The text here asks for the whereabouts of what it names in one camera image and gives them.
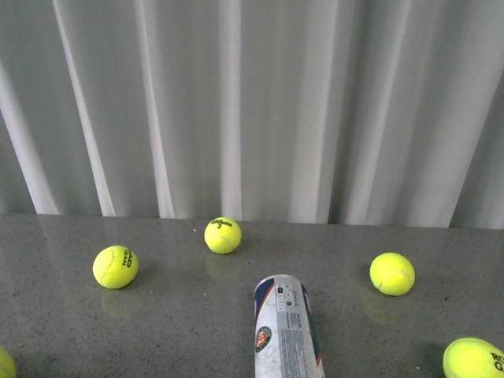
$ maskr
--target can label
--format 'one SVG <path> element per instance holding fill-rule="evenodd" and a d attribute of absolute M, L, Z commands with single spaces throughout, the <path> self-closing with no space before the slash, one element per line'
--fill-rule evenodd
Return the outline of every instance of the can label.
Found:
<path fill-rule="evenodd" d="M 256 378 L 324 378 L 304 285 L 293 276 L 271 276 L 254 297 Z"/>

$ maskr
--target yellow tennis ball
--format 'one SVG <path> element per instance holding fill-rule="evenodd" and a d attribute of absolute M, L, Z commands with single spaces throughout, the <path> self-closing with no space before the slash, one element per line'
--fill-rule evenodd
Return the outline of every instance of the yellow tennis ball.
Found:
<path fill-rule="evenodd" d="M 242 241 L 242 230 L 231 218 L 216 218 L 205 229 L 205 243 L 216 254 L 229 254 Z"/>
<path fill-rule="evenodd" d="M 443 369 L 447 378 L 503 378 L 504 353 L 482 339 L 457 339 L 444 351 Z"/>
<path fill-rule="evenodd" d="M 415 283 L 415 271 L 407 258 L 387 252 L 375 258 L 369 268 L 372 284 L 386 295 L 403 295 Z"/>
<path fill-rule="evenodd" d="M 0 378 L 15 378 L 16 364 L 7 350 L 0 348 Z"/>
<path fill-rule="evenodd" d="M 98 254 L 93 274 L 98 283 L 109 289 L 126 286 L 139 271 L 139 261 L 125 246 L 110 246 Z"/>

